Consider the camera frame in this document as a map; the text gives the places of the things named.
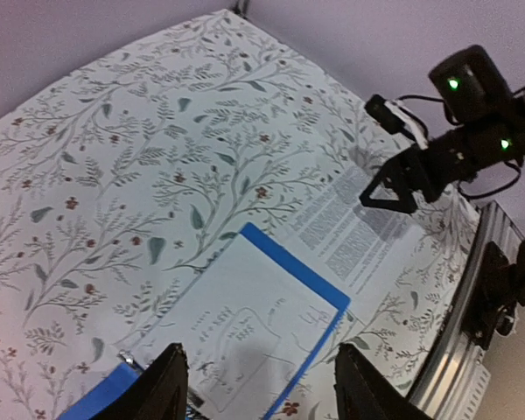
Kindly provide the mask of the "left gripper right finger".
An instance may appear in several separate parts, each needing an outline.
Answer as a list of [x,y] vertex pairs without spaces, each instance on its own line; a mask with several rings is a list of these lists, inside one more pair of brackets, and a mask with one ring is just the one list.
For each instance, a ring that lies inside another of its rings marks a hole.
[[352,344],[339,346],[334,366],[337,411],[340,420],[430,420],[401,396],[375,366]]

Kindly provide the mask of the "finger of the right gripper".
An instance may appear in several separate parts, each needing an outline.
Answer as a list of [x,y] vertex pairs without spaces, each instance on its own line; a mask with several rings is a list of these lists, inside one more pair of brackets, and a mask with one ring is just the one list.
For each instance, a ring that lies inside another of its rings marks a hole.
[[406,184],[403,168],[398,157],[392,157],[389,159],[381,169],[374,175],[370,184],[360,194],[368,194],[371,198],[373,192],[380,186],[383,185],[387,189],[395,193],[397,198],[404,196],[410,196],[409,188]]
[[412,195],[397,199],[373,199],[368,194],[363,193],[360,196],[360,202],[364,207],[389,210],[401,214],[413,214],[417,210],[417,203]]

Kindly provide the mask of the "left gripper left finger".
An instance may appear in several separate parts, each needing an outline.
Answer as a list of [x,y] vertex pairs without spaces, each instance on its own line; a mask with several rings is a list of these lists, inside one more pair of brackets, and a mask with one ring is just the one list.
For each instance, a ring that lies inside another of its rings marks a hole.
[[108,406],[109,419],[185,419],[188,385],[186,352],[171,343],[136,382]]

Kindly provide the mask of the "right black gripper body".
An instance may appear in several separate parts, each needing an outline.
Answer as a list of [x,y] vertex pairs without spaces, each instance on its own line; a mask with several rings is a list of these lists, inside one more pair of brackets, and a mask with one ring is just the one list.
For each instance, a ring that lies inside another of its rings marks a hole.
[[439,199],[443,190],[459,179],[459,143],[435,140],[427,149],[411,146],[394,157],[411,191],[418,191],[426,202]]

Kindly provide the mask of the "blue ring binder folder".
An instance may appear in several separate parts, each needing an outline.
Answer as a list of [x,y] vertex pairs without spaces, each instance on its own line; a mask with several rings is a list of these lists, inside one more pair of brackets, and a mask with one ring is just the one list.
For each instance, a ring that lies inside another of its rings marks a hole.
[[269,419],[349,302],[249,223],[64,416]]

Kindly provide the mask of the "printed text paper sheet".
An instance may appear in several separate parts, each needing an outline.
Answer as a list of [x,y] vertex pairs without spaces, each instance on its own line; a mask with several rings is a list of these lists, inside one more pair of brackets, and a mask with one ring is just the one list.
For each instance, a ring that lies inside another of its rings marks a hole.
[[359,195],[369,180],[360,167],[349,167],[293,214],[278,236],[329,283],[365,298],[396,288],[424,231],[407,214],[363,206]]

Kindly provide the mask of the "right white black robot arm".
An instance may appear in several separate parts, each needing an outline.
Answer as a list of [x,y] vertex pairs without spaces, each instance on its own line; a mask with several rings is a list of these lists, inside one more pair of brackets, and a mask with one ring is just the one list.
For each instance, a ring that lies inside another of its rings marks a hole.
[[449,184],[470,181],[487,167],[504,163],[522,168],[525,88],[513,93],[484,47],[471,45],[454,53],[429,78],[455,128],[429,139],[427,129],[400,101],[372,96],[366,112],[389,134],[405,134],[415,142],[381,166],[360,194],[363,206],[413,214],[415,192],[432,203]]

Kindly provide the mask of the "floral patterned tablecloth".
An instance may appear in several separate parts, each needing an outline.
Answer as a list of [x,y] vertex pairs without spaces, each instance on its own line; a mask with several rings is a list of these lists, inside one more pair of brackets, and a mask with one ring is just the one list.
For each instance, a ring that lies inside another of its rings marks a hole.
[[[114,51],[0,120],[0,419],[55,419],[246,223],[278,236],[342,172],[406,149],[362,100],[229,10]],[[410,266],[352,303],[279,419],[333,419],[339,343],[406,396],[479,223],[447,188]]]

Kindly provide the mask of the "aluminium front rail frame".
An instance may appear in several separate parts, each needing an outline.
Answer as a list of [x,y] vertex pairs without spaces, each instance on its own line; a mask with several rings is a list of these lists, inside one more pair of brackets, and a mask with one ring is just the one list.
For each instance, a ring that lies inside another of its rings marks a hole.
[[480,211],[480,222],[465,270],[441,333],[412,385],[407,399],[432,419],[473,419],[491,375],[483,366],[486,350],[466,324],[473,293],[480,283],[487,245],[494,242],[512,263],[522,233],[501,206],[492,201]]

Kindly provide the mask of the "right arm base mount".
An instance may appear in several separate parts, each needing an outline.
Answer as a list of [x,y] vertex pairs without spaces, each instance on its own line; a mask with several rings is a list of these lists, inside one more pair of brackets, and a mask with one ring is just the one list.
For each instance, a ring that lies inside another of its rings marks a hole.
[[515,325],[515,310],[525,306],[525,240],[510,262],[495,241],[484,249],[462,330],[474,345],[487,350],[496,333],[507,335]]

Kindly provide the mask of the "right aluminium vertical post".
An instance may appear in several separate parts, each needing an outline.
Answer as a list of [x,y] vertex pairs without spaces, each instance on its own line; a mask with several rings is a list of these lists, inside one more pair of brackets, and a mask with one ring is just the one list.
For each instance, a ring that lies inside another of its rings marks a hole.
[[237,0],[234,4],[234,7],[232,11],[242,17],[245,18],[248,14],[250,1],[249,0]]

